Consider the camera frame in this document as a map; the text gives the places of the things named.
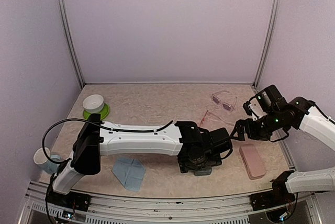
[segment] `metal frame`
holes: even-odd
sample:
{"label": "metal frame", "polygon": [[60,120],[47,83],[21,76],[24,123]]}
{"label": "metal frame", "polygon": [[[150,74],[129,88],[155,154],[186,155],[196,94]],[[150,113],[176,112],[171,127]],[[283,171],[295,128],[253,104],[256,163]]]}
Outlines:
{"label": "metal frame", "polygon": [[82,71],[80,69],[80,65],[79,65],[75,50],[74,50],[74,45],[73,45],[73,41],[72,41],[72,37],[71,37],[71,33],[70,33],[69,22],[68,22],[68,18],[66,16],[66,9],[65,9],[64,0],[58,0],[58,6],[59,6],[60,14],[61,14],[62,25],[63,25],[63,30],[64,30],[66,42],[68,44],[68,48],[69,48],[69,52],[70,52],[71,62],[72,62],[73,68],[74,68],[74,72],[75,72],[78,84],[79,84],[80,88],[82,89],[85,86],[85,81],[84,81],[84,77],[83,77]]}
{"label": "metal frame", "polygon": [[168,82],[168,81],[162,81],[162,82],[112,82],[112,83],[86,83],[85,85],[111,85],[111,84],[222,84],[222,85],[251,85],[251,83],[234,83],[234,82]]}
{"label": "metal frame", "polygon": [[266,32],[265,42],[264,42],[264,46],[263,46],[263,50],[262,50],[262,56],[261,56],[261,60],[260,60],[260,63],[259,63],[258,69],[257,69],[256,77],[255,77],[254,82],[253,82],[253,85],[255,87],[258,87],[258,85],[260,83],[260,80],[261,80],[261,77],[262,77],[262,74],[263,74],[263,71],[264,71],[266,59],[267,59],[267,56],[269,54],[269,49],[270,49],[272,35],[273,35],[275,23],[276,23],[279,3],[280,3],[280,0],[273,0],[273,3],[272,3],[270,21],[269,21],[269,26],[268,26],[267,32]]}
{"label": "metal frame", "polygon": [[[25,203],[18,224],[26,224],[32,210],[46,213],[45,193],[47,184],[31,182],[25,196]],[[282,206],[266,210],[253,211],[250,194],[239,194],[222,197],[152,199],[122,196],[108,196],[89,193],[92,197],[88,212],[76,211],[76,223],[96,224],[245,224],[249,215],[271,211]],[[308,201],[311,216],[316,216],[314,199],[309,193],[301,193],[299,201]],[[48,204],[51,216],[61,215],[62,208]],[[321,224],[318,218],[313,223]]]}
{"label": "metal frame", "polygon": [[315,193],[311,194],[310,198],[306,200],[306,203],[312,222],[322,224],[321,209]]}

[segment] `white cup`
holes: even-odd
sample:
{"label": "white cup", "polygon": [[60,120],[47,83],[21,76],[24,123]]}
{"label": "white cup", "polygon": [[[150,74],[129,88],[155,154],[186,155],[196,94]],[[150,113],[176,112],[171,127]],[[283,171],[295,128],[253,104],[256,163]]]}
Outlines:
{"label": "white cup", "polygon": [[104,108],[104,105],[104,98],[99,94],[88,96],[83,102],[83,107],[88,113],[99,113]]}
{"label": "white cup", "polygon": [[[47,155],[55,161],[61,161],[62,157],[60,157],[59,155],[51,155],[50,156],[50,150],[49,148],[46,148],[46,153]],[[35,164],[37,164],[43,171],[49,173],[49,174],[53,174],[57,172],[57,168],[59,166],[59,164],[55,164],[52,163],[50,160],[48,160],[48,158],[45,156],[44,152],[43,152],[43,148],[38,149],[34,156],[33,156],[33,161]]]}

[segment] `white bowl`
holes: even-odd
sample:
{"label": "white bowl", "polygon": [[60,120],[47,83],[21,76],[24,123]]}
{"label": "white bowl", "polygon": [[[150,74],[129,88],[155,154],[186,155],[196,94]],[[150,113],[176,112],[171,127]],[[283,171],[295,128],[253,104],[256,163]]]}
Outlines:
{"label": "white bowl", "polygon": [[83,106],[88,113],[98,113],[104,108],[102,95],[94,94],[84,99]]}

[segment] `table surface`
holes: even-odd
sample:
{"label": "table surface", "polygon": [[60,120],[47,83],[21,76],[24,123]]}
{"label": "table surface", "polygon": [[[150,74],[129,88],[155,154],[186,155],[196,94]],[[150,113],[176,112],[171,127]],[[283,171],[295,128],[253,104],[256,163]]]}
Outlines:
{"label": "table surface", "polygon": [[[226,90],[237,96],[235,110],[231,113],[215,105],[212,93]],[[170,120],[187,120],[199,124],[207,110],[219,116],[219,127],[231,132],[238,119],[247,118],[242,104],[254,95],[249,85],[220,84],[122,84],[87,85],[75,102],[69,118],[83,118],[83,100],[92,94],[101,94],[110,106],[105,121],[125,125],[163,125]],[[52,148],[53,153],[67,158],[83,123],[67,122]],[[225,196],[255,192],[271,188],[271,180],[278,177],[288,166],[278,143],[264,141],[245,142],[233,140],[234,151],[213,167],[209,176],[194,176],[192,172],[181,174],[177,157],[160,154],[118,154],[101,157],[101,172],[83,177],[74,189],[107,195],[143,198],[195,198]],[[250,180],[245,170],[239,147],[253,143],[263,161],[266,175]],[[146,173],[139,192],[125,190],[111,172],[118,157],[137,158],[145,166]],[[48,183],[49,175],[42,172],[41,182]]]}

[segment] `black cable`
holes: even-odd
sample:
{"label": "black cable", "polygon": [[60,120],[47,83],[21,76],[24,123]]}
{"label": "black cable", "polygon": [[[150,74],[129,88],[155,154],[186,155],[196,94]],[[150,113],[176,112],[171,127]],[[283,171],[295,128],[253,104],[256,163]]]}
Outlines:
{"label": "black cable", "polygon": [[56,127],[56,126],[58,126],[58,125],[60,125],[60,124],[63,124],[63,123],[65,123],[65,122],[69,122],[69,121],[79,121],[79,122],[84,122],[84,123],[88,123],[88,124],[91,124],[91,125],[94,125],[94,126],[98,126],[98,127],[102,128],[102,129],[111,131],[111,129],[108,128],[108,127],[104,127],[104,126],[98,125],[98,124],[96,124],[96,123],[94,123],[94,122],[91,122],[91,121],[88,121],[88,120],[85,120],[85,119],[81,119],[81,118],[68,118],[68,119],[64,119],[64,120],[58,121],[57,123],[54,123],[52,126],[49,127],[48,130],[45,131],[45,133],[44,133],[44,135],[43,135],[43,137],[42,137],[42,149],[43,149],[43,153],[44,153],[44,155],[47,157],[47,159],[48,159],[50,162],[54,163],[54,164],[63,164],[63,163],[66,163],[70,158],[67,159],[67,160],[63,160],[63,161],[55,161],[55,160],[51,159],[51,158],[48,156],[47,152],[46,152],[46,145],[45,145],[46,136],[47,136],[47,134],[49,133],[49,131],[51,131],[54,127]]}
{"label": "black cable", "polygon": [[280,139],[276,139],[276,140],[273,140],[273,141],[271,141],[271,140],[269,140],[271,143],[275,143],[275,142],[278,142],[278,141],[282,141],[282,140],[284,140],[284,139],[287,139],[288,137],[289,137],[289,133],[287,132],[287,131],[284,131],[285,133],[286,133],[286,136],[284,136],[284,137],[282,137],[282,138],[280,138]]}
{"label": "black cable", "polygon": [[289,218],[292,217],[292,215],[293,215],[295,209],[297,208],[297,205],[298,205],[298,193],[296,193],[296,195],[295,195],[295,203],[294,203],[293,210],[292,210],[292,212],[289,214],[289,216],[288,216],[287,218],[284,219],[284,221],[287,221]]}
{"label": "black cable", "polygon": [[47,193],[46,193],[46,211],[47,211],[47,216],[48,216],[48,219],[50,221],[51,224],[54,224],[52,219],[51,219],[51,216],[49,214],[49,209],[48,209],[48,195],[49,195],[49,191],[52,187],[52,182],[53,182],[53,177],[54,177],[54,174],[51,175],[50,177],[50,182],[49,182],[49,185],[48,185],[48,188],[47,188]]}
{"label": "black cable", "polygon": [[249,99],[249,102],[251,102],[254,98],[256,98],[256,95],[254,95],[253,97],[251,97],[251,98]]}
{"label": "black cable", "polygon": [[229,152],[226,154],[226,156],[221,158],[221,160],[224,160],[224,159],[228,158],[231,154],[232,154],[232,145],[230,146]]}
{"label": "black cable", "polygon": [[284,218],[283,220],[279,220],[279,221],[272,221],[272,220],[269,220],[269,218],[267,218],[267,219],[272,223],[283,223],[284,221],[287,221],[289,218],[292,217],[295,209],[297,208],[297,203],[298,203],[298,193],[296,193],[296,195],[295,195],[295,203],[294,203],[293,210],[292,210],[292,212],[289,213],[289,215],[286,218]]}
{"label": "black cable", "polygon": [[105,129],[107,131],[120,131],[120,132],[133,132],[133,133],[157,132],[157,131],[164,130],[166,127],[168,127],[170,124],[173,123],[173,120],[171,120],[168,124],[166,124],[165,126],[163,126],[161,128],[158,128],[157,130],[154,130],[154,129],[152,129],[152,130],[128,130],[128,129],[112,129],[112,128],[101,126],[99,124],[96,124],[94,122],[91,122],[91,121],[88,121],[88,120],[85,120],[85,119],[81,119],[81,118],[68,118],[68,119],[64,119],[64,120],[58,121],[57,123],[54,123],[52,126],[50,126],[49,129],[45,131],[45,133],[44,133],[44,135],[42,137],[42,149],[43,149],[43,153],[47,157],[47,159],[50,162],[54,163],[54,164],[63,164],[63,163],[66,163],[67,161],[70,160],[70,158],[68,158],[67,160],[63,160],[63,161],[55,161],[55,160],[51,159],[48,156],[47,152],[46,152],[46,146],[45,146],[46,136],[49,133],[49,131],[51,131],[54,127],[56,127],[56,126],[58,126],[60,124],[63,124],[65,122],[69,122],[69,121],[79,121],[79,122],[88,123],[88,124],[91,124],[93,126],[97,126],[97,127],[102,128],[102,129]]}
{"label": "black cable", "polygon": [[254,114],[256,116],[257,119],[260,119],[260,117],[249,107],[249,110],[252,114]]}
{"label": "black cable", "polygon": [[162,131],[164,130],[166,127],[168,127],[170,124],[173,123],[173,120],[171,120],[169,123],[167,123],[165,126],[158,128],[156,130],[152,129],[152,130],[128,130],[128,129],[114,129],[113,131],[120,131],[120,132],[133,132],[133,133],[149,133],[149,132],[157,132],[157,131]]}
{"label": "black cable", "polygon": [[327,116],[327,115],[320,109],[320,107],[317,106],[317,104],[316,104],[314,101],[309,100],[309,102],[313,103],[314,106],[318,109],[318,111],[319,111],[325,118],[327,118],[327,120],[329,120],[331,123],[333,123],[333,124],[335,125],[335,121],[332,120],[331,118],[329,118],[329,117],[328,117],[328,116]]}

